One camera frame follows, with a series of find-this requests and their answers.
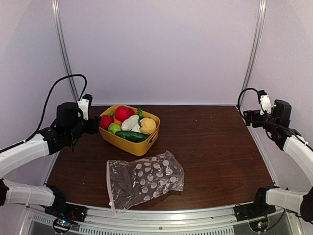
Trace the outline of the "clear zip top bag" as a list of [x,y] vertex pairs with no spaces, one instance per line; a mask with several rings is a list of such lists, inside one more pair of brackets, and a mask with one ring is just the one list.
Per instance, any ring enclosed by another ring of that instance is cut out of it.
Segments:
[[132,162],[108,160],[106,182],[113,215],[184,189],[184,170],[168,150]]

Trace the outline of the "yellow cauliflower toy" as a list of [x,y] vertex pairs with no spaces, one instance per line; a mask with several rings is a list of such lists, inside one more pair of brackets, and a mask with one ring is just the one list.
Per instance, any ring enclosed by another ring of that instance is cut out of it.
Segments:
[[151,118],[143,118],[140,121],[140,125],[141,125],[140,131],[145,135],[152,134],[157,127],[156,122]]

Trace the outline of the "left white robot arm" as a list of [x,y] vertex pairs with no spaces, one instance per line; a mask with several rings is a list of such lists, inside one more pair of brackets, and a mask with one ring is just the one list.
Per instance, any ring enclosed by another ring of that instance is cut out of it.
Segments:
[[4,176],[35,159],[51,156],[64,147],[74,148],[83,134],[98,133],[101,117],[89,117],[89,108],[86,99],[63,103],[57,107],[56,118],[49,127],[36,131],[29,140],[0,151],[1,205],[40,205],[51,207],[59,217],[69,215],[70,206],[57,190],[48,186],[15,183]]

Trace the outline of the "white cabbage toy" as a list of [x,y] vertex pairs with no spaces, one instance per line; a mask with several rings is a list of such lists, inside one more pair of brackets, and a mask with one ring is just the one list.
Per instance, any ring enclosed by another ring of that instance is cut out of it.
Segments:
[[122,131],[131,131],[139,121],[139,116],[138,115],[132,115],[125,121],[123,121],[121,125]]

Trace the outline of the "large red tomato toy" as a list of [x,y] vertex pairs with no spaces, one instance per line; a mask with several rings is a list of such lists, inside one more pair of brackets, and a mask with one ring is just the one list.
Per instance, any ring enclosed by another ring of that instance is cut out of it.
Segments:
[[131,108],[128,108],[126,106],[119,106],[114,113],[114,117],[118,120],[118,121],[125,121],[126,119],[128,119],[129,117],[131,117],[132,115],[134,115],[134,111]]

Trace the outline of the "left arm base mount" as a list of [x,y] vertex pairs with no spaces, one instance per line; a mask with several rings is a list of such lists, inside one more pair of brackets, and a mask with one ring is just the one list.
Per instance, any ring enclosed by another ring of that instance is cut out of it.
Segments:
[[79,222],[84,222],[87,214],[87,208],[84,206],[66,203],[64,210],[56,207],[45,207],[45,213],[55,217],[52,222],[52,228],[57,234],[65,234],[71,229],[78,229]]

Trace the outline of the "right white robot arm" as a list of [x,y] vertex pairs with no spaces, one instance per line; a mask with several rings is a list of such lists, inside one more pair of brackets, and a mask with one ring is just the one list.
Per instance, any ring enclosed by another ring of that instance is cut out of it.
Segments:
[[[290,128],[291,105],[276,99],[271,104],[268,95],[259,98],[260,109],[243,113],[248,126],[261,127],[276,146],[289,156],[313,183],[313,148],[302,135]],[[280,187],[260,188],[251,204],[251,212],[261,216],[269,207],[281,207],[295,213],[305,222],[313,222],[313,189],[307,192],[292,191]]]

